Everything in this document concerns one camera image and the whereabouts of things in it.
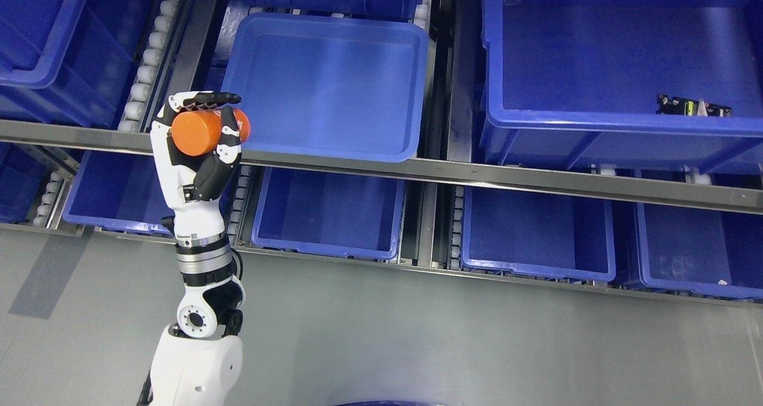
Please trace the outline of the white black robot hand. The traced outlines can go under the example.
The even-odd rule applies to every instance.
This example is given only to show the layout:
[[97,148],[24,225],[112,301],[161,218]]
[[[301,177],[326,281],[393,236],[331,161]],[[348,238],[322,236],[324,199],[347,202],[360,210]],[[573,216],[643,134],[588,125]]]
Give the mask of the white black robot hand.
[[[243,138],[234,113],[241,97],[231,92],[185,91],[167,97],[150,126],[156,172],[167,206],[174,216],[166,229],[182,248],[202,247],[226,237],[221,194],[241,161]],[[219,120],[218,139],[201,155],[179,149],[175,121],[183,113],[210,113]]]

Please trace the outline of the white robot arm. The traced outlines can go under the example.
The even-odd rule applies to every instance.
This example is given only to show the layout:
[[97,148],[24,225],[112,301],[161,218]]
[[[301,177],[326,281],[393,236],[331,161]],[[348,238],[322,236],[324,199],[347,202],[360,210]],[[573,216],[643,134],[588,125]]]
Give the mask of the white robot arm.
[[156,346],[139,405],[223,405],[243,366],[241,261],[226,233],[178,235],[185,292]]

